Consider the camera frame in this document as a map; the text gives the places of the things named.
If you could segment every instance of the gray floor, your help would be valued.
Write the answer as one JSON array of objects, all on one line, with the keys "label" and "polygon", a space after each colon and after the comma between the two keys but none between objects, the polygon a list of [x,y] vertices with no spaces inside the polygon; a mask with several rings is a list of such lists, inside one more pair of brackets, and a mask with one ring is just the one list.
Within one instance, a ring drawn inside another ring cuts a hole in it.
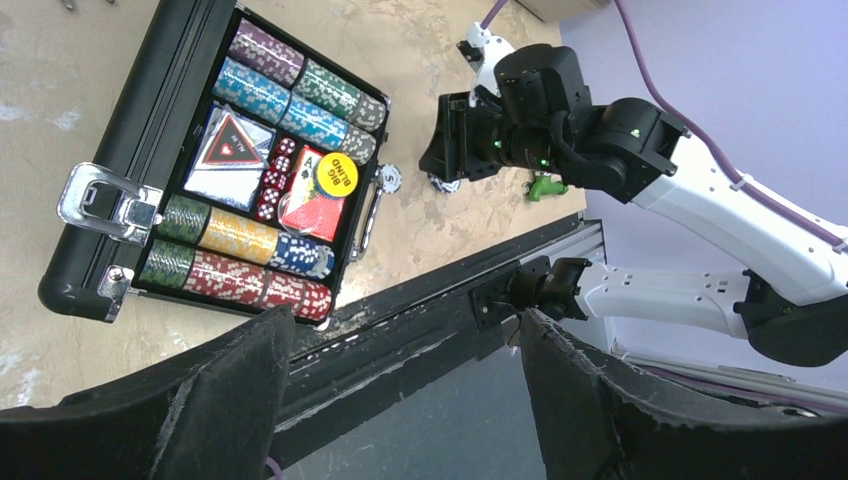
[{"label": "gray floor", "polygon": [[395,404],[286,480],[545,478],[521,355],[504,347]]}]

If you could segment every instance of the cardboard box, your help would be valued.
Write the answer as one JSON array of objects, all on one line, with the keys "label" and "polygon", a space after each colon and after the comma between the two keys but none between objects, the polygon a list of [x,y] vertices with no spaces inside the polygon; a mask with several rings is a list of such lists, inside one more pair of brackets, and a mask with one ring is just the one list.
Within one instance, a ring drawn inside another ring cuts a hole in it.
[{"label": "cardboard box", "polygon": [[559,22],[584,12],[601,10],[612,0],[518,0],[543,22]]}]

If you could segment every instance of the deck of playing cards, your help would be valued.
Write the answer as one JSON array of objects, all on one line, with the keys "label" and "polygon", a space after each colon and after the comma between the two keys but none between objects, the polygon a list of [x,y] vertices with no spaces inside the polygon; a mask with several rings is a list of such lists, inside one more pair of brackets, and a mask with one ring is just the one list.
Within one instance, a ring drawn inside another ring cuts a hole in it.
[{"label": "deck of playing cards", "polygon": [[214,104],[184,188],[249,211],[273,142],[274,130]]},{"label": "deck of playing cards", "polygon": [[345,200],[326,197],[315,186],[315,166],[323,157],[323,154],[309,147],[301,149],[288,202],[279,220],[282,225],[332,242],[336,237]]}]

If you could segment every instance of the black case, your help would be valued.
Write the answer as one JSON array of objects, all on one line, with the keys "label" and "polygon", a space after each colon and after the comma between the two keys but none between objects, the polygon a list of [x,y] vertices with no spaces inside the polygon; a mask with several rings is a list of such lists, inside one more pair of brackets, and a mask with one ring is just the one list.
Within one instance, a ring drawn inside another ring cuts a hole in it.
[{"label": "black case", "polygon": [[[387,108],[391,106],[383,92],[234,0],[162,0],[93,161],[121,177],[164,191],[160,209],[171,192],[179,188],[193,159],[214,100],[209,92],[241,18],[249,19],[364,93],[384,101]],[[330,287],[334,295],[341,285],[368,196],[370,183],[366,179],[374,177],[380,147],[388,136],[387,121],[388,115],[374,133],[377,150],[360,167],[362,180],[345,203],[331,244],[337,261],[331,275],[321,283]],[[276,130],[279,138],[281,130]],[[86,208],[92,215],[112,219],[122,208],[119,190],[101,187],[95,198]],[[41,302],[56,313],[107,322],[115,320],[127,293],[246,316],[260,313],[257,308],[131,280],[133,274],[137,276],[141,271],[150,240],[142,247],[100,232],[66,226],[38,288]]]}]

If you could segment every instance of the beige table surface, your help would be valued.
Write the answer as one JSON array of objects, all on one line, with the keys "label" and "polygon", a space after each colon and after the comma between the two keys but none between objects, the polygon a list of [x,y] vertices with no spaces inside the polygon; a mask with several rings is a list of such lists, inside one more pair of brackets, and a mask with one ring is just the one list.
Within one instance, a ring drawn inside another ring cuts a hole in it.
[{"label": "beige table surface", "polygon": [[[70,168],[89,161],[152,18],[155,0],[0,4],[0,408],[47,406],[203,343],[244,321],[131,298],[107,325],[62,317],[36,288],[62,223],[56,201]],[[582,192],[529,204],[527,172],[504,171],[452,196],[417,171],[436,121],[436,99],[468,89],[456,52],[488,0],[254,0],[259,14],[393,99],[381,162],[400,167],[402,190],[384,198],[372,244],[339,294],[349,303],[585,208]],[[508,5],[492,27],[515,46],[559,43]]]}]

